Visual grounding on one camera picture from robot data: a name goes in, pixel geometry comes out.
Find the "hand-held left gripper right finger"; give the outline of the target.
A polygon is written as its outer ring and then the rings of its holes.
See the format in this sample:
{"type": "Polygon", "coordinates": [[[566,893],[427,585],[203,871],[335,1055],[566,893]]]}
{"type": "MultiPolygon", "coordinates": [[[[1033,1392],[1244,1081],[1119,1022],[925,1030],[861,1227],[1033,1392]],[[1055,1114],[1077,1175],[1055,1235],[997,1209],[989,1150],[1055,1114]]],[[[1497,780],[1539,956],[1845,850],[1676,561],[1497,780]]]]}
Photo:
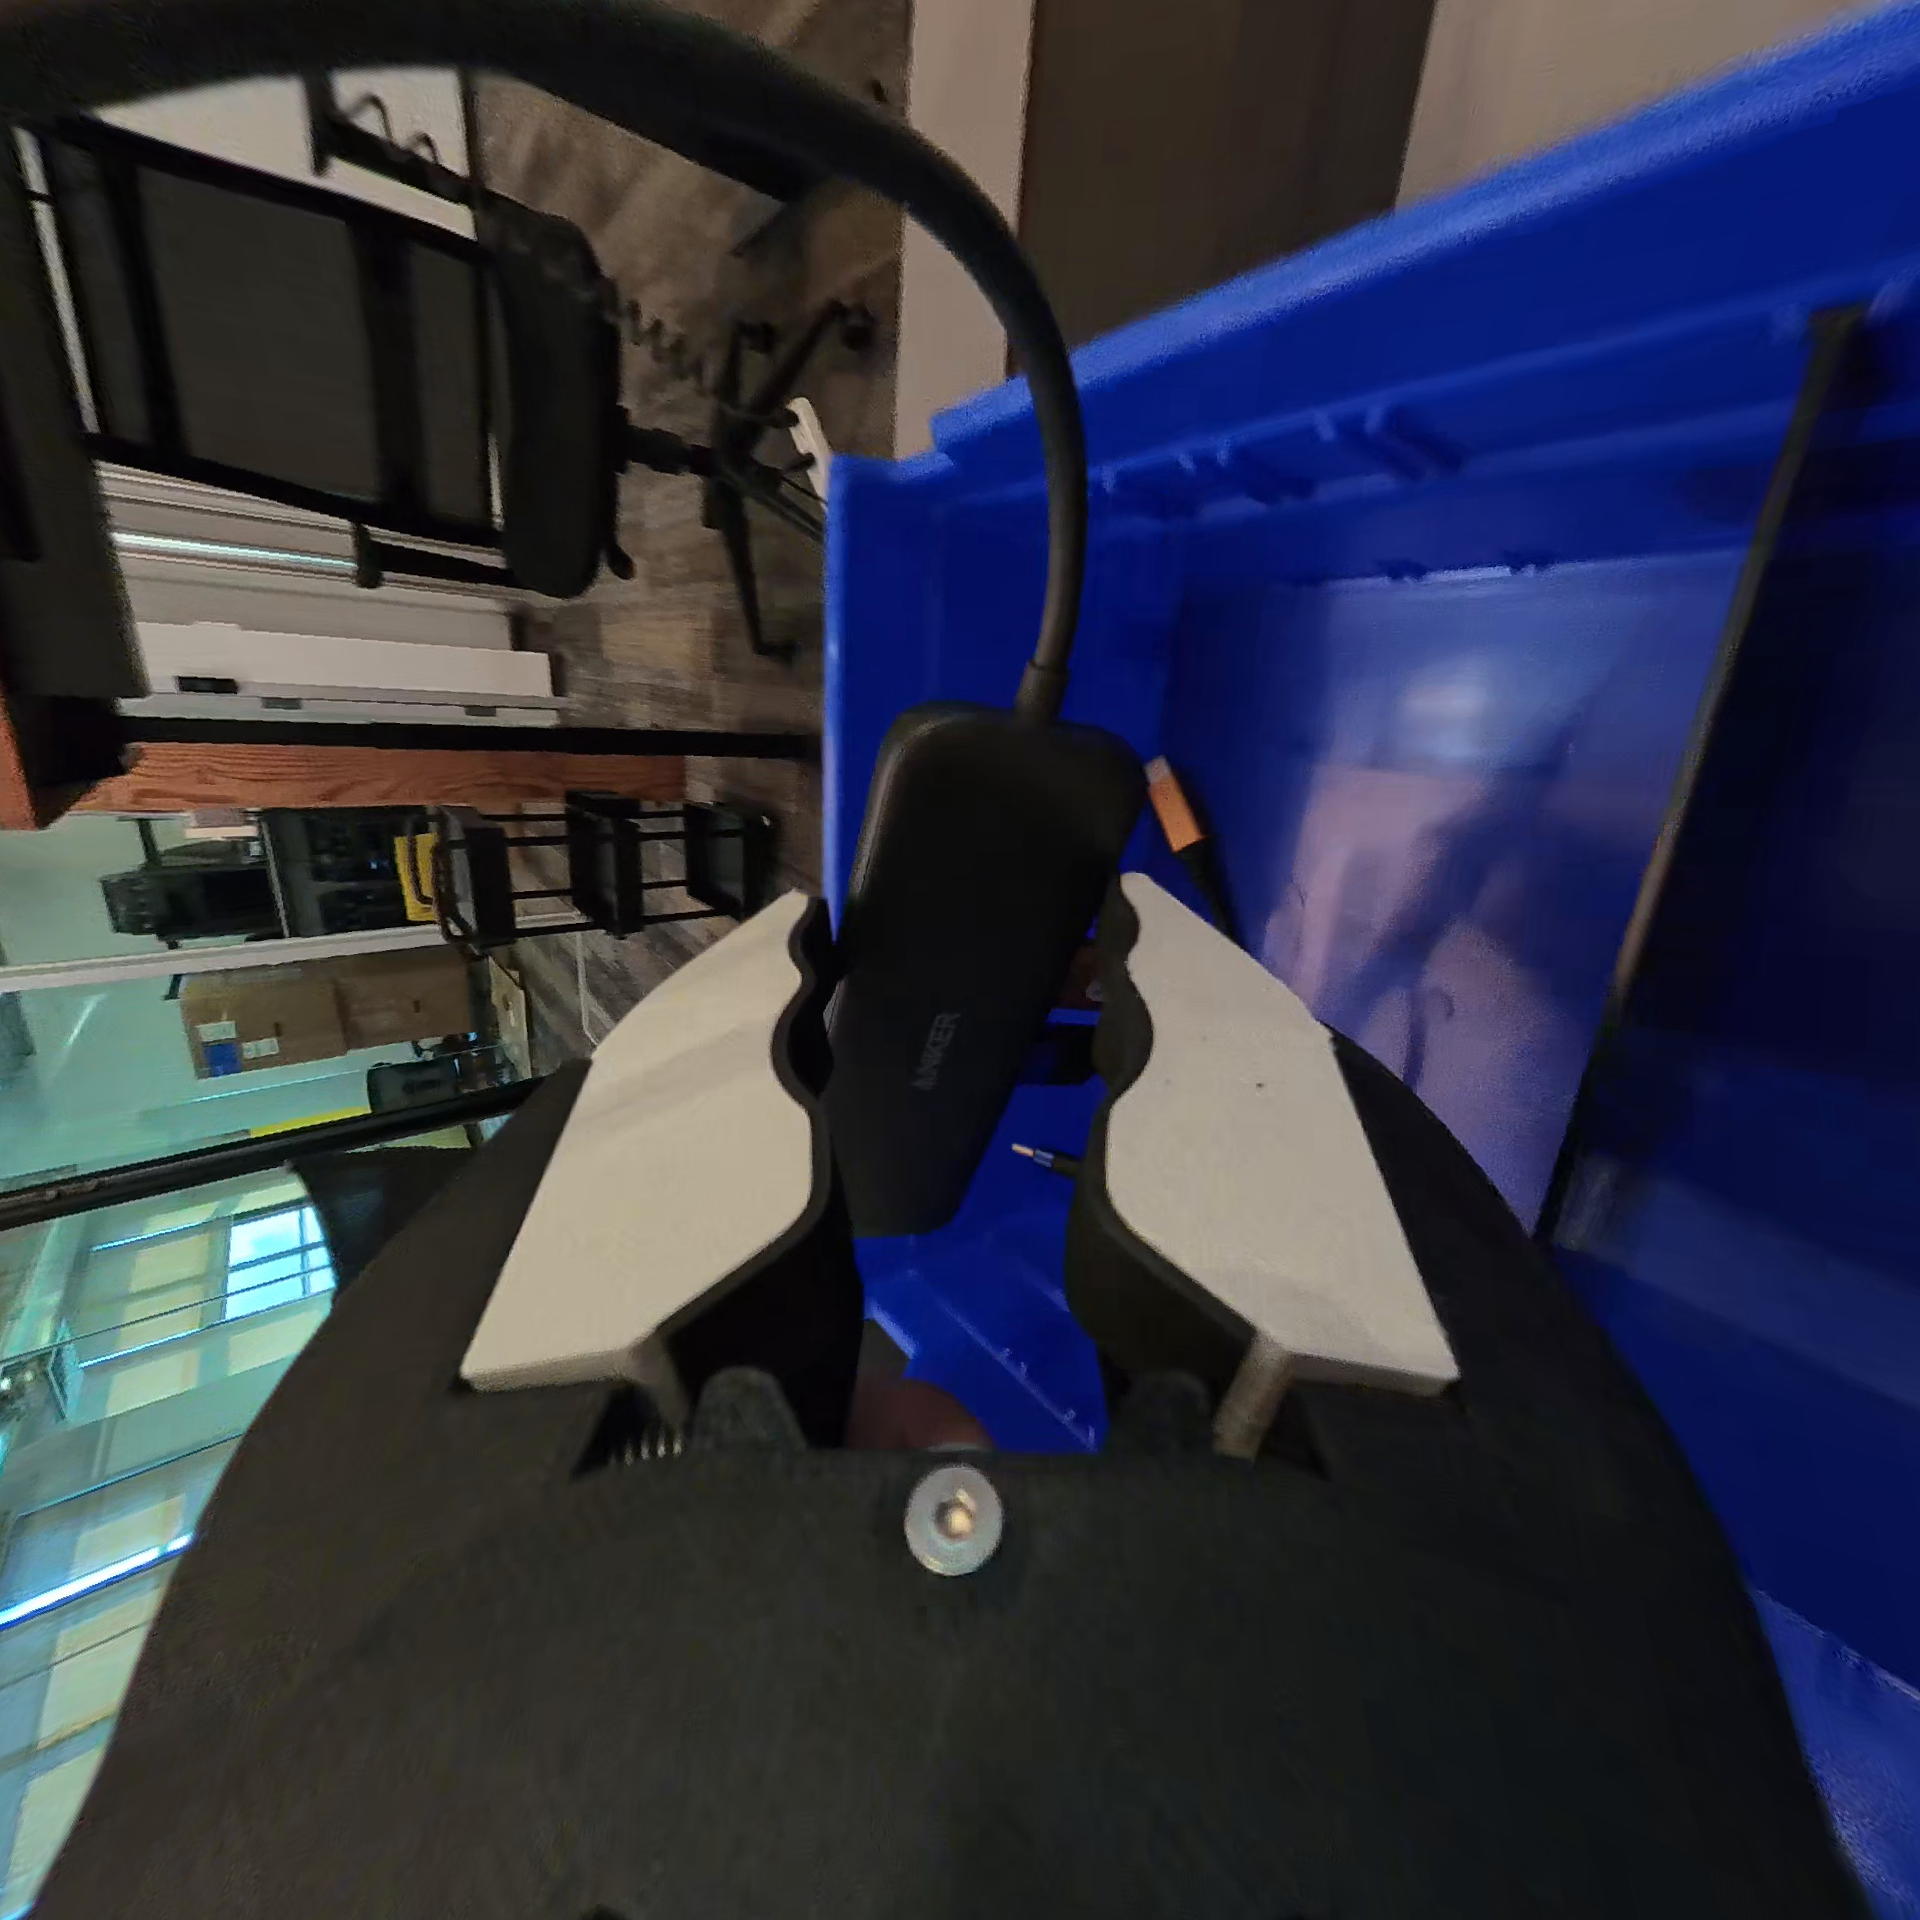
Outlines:
{"type": "Polygon", "coordinates": [[[1331,1035],[1141,871],[1094,937],[1094,1107],[1067,1303],[1127,1384],[1187,1374],[1213,1453],[1257,1458],[1288,1388],[1458,1381],[1331,1035]]]}

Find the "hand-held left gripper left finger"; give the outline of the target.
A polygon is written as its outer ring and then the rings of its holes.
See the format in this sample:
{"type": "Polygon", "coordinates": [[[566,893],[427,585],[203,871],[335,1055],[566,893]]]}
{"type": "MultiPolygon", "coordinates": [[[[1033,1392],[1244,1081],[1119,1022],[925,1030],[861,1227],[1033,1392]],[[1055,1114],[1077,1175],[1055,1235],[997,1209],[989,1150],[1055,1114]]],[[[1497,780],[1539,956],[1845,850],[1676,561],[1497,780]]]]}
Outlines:
{"type": "Polygon", "coordinates": [[[463,1356],[477,1392],[625,1381],[679,1421],[731,1369],[813,1446],[857,1381],[851,1204],[826,1116],[828,901],[781,893],[598,1046],[463,1356]]]}

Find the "slim black usb hub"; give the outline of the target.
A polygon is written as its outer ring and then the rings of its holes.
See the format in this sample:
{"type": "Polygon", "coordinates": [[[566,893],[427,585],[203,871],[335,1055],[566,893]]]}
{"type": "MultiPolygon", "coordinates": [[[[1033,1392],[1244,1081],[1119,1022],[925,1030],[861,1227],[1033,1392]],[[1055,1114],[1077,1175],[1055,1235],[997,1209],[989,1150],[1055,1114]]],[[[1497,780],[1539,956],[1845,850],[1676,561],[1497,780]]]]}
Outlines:
{"type": "Polygon", "coordinates": [[[1140,751],[1099,725],[923,703],[883,736],[828,1008],[857,1237],[961,1209],[1144,791],[1140,751]]]}

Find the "blue plastic bin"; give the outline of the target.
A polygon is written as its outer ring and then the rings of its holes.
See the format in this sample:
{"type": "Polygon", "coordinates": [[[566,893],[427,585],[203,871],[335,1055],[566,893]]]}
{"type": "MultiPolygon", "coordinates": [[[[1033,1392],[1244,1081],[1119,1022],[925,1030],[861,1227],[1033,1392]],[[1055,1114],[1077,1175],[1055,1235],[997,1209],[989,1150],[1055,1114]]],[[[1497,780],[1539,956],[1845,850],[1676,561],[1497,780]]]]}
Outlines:
{"type": "MultiPolygon", "coordinates": [[[[747,1571],[797,1556],[797,1647],[753,1627],[741,1677],[826,1817],[964,1911],[1918,1913],[1918,1284],[1657,1246],[1668,1212],[1606,1257],[1536,1233],[1811,319],[1855,301],[1918,395],[1914,2],[1077,358],[1064,718],[1189,775],[1458,1381],[1305,1381],[1236,1460],[1200,1384],[1099,1356],[1107,893],[961,1209],[857,1237],[1016,1446],[771,1458],[741,1505],[747,1571]]],[[[890,729],[1012,703],[1041,489],[1020,384],[837,467],[837,933],[890,729]]],[[[1169,861],[1140,824],[1111,887],[1169,861]]]]}

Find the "black metal rack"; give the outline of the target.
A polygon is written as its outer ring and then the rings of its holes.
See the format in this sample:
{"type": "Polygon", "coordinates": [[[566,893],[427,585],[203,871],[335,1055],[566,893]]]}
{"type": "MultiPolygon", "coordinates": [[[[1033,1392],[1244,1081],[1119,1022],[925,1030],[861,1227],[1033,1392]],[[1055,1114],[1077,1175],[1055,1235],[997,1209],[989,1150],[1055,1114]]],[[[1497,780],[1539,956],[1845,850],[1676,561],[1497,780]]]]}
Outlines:
{"type": "Polygon", "coordinates": [[[397,842],[397,874],[447,945],[480,959],[528,937],[737,925],[774,900],[777,816],[713,801],[566,791],[539,815],[434,806],[397,842]]]}

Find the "black bin divider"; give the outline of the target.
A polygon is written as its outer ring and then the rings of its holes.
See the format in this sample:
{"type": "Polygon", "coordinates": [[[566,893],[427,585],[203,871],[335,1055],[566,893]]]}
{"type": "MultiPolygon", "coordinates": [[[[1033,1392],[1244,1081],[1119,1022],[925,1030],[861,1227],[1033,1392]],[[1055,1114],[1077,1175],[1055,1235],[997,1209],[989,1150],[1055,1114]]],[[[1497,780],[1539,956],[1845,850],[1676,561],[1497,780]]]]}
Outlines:
{"type": "Polygon", "coordinates": [[[1918,398],[1811,319],[1539,1235],[1918,1281],[1918,398]]]}

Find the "black office chair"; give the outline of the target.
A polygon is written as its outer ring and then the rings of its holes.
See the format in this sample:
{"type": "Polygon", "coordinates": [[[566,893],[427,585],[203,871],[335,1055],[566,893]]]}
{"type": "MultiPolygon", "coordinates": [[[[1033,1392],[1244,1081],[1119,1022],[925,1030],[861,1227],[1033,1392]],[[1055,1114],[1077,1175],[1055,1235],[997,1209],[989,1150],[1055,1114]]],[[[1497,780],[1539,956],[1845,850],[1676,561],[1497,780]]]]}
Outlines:
{"type": "Polygon", "coordinates": [[[752,645],[753,508],[808,542],[826,457],[797,425],[813,355],[874,315],[828,300],[781,336],[734,322],[685,359],[587,234],[481,186],[473,235],[104,117],[30,125],[107,465],[324,515],[364,589],[392,575],[579,599],[628,581],[619,484],[693,479],[752,645]]]}

